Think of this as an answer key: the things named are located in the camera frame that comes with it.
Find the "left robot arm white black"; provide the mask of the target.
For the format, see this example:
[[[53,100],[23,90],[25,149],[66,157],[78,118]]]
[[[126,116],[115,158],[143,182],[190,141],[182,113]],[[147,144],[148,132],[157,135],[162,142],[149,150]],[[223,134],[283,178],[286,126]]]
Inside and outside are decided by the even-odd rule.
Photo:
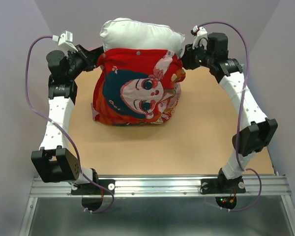
[[[75,79],[84,71],[94,70],[103,52],[102,47],[89,51],[77,45],[73,52],[54,50],[46,56],[51,73],[49,114],[43,141],[39,149],[31,153],[31,161],[45,183],[68,182],[74,190],[82,186],[90,194],[100,188],[96,170],[83,168],[79,154],[69,151],[68,144],[74,148],[76,145],[69,137],[68,129],[78,90]]]

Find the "white pillow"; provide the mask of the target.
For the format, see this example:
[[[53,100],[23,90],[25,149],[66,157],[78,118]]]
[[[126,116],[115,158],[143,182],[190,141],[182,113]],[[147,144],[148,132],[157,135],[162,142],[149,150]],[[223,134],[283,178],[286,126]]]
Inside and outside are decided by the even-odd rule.
[[[104,50],[115,48],[161,49],[181,56],[185,35],[168,25],[144,23],[130,18],[107,21],[101,28],[100,39]]]

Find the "pink pillowcase with dark print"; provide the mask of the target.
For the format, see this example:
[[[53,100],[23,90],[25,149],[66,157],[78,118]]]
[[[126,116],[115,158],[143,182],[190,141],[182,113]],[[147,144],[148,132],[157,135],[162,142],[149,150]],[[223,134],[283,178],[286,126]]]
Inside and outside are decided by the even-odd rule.
[[[93,120],[116,126],[169,121],[185,79],[181,59],[169,50],[111,49],[97,63]]]

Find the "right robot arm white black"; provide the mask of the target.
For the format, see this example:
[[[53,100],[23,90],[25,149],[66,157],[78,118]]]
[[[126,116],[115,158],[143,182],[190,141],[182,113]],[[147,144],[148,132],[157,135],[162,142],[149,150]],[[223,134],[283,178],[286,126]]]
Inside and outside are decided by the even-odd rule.
[[[238,60],[229,58],[228,37],[224,33],[208,33],[203,27],[191,33],[195,40],[185,46],[183,67],[208,68],[238,113],[237,131],[232,137],[235,150],[216,178],[201,180],[200,193],[245,193],[242,174],[250,160],[270,143],[278,123],[257,104]]]

